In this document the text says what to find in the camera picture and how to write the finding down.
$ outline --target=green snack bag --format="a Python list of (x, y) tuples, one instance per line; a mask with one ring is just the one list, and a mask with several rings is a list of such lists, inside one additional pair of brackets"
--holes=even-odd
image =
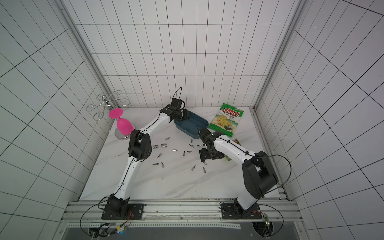
[(225, 135), (232, 137), (243, 112), (224, 103), (208, 127), (215, 131), (222, 131)]

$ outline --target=marble table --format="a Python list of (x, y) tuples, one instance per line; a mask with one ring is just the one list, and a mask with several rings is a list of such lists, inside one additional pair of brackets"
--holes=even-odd
[[(208, 122), (216, 115), (219, 107), (188, 108), (191, 112), (205, 118)], [(232, 140), (238, 139), (242, 146), (255, 152), (265, 151), (256, 131), (250, 110), (244, 110), (239, 126)], [(130, 120), (136, 129), (144, 127), (159, 114), (160, 108), (127, 108), (122, 118)], [(80, 200), (99, 200), (115, 191), (123, 174), (128, 159), (128, 143), (116, 139), (113, 123), (95, 166), (80, 196)], [(212, 199), (236, 198), (244, 187), (241, 165), (224, 159), (209, 159), (207, 165), (200, 162), (200, 139), (193, 139), (176, 128), (171, 122), (157, 134), (151, 136), (152, 144), (160, 146), (167, 143), (168, 147), (152, 150), (137, 174), (131, 199)], [(268, 193), (266, 197), (279, 197), (278, 190)]]

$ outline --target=wire rack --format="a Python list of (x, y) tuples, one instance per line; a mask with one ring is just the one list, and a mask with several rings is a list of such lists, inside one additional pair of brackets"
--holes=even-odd
[(121, 92), (121, 90), (115, 90), (109, 96), (107, 96), (105, 93), (101, 93), (101, 94), (97, 95), (96, 99), (102, 101), (102, 103), (100, 103), (99, 105), (96, 105), (95, 103), (91, 103), (85, 108), (87, 110), (87, 112), (90, 112), (90, 111), (97, 109), (99, 106), (104, 105), (103, 111), (101, 113), (97, 112), (93, 115), (93, 119), (95, 121), (98, 121), (104, 117), (104, 112), (105, 112), (106, 108), (108, 108), (108, 110), (112, 110), (114, 108), (120, 108), (118, 106), (118, 102), (117, 102), (118, 100), (121, 103), (122, 107), (127, 107), (128, 105), (130, 105), (131, 102), (129, 101), (129, 99), (127, 99), (127, 98), (114, 99), (114, 98), (112, 98), (113, 94), (118, 96), (118, 95), (122, 94), (122, 92)]

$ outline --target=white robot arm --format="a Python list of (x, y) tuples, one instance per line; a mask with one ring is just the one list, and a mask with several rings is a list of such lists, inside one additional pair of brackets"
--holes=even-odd
[[(132, 131), (128, 162), (114, 194), (108, 198), (105, 208), (108, 212), (112, 212), (116, 217), (123, 217), (124, 206), (129, 201), (131, 187), (141, 163), (152, 152), (150, 135), (158, 132), (172, 120), (188, 119), (187, 110), (181, 108), (182, 103), (184, 103), (182, 100), (173, 98), (170, 105), (160, 110), (158, 117), (140, 130)], [(199, 151), (202, 162), (206, 159), (218, 159), (227, 155), (237, 164), (242, 165), (245, 189), (235, 200), (235, 205), (238, 206), (240, 213), (249, 209), (257, 199), (260, 199), (277, 183), (277, 176), (265, 153), (249, 151), (231, 141), (220, 131), (211, 133), (207, 128), (204, 128), (199, 131), (199, 137), (206, 146)]]

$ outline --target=grid tile wall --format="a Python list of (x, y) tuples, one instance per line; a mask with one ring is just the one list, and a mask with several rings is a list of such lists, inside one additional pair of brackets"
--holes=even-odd
[(384, 234), (383, 14), (382, 0), (309, 1), (257, 107), (311, 240)]
[(52, 239), (110, 127), (52, 0), (0, 1), (0, 239)]
[(254, 105), (298, 0), (64, 0), (133, 107)]

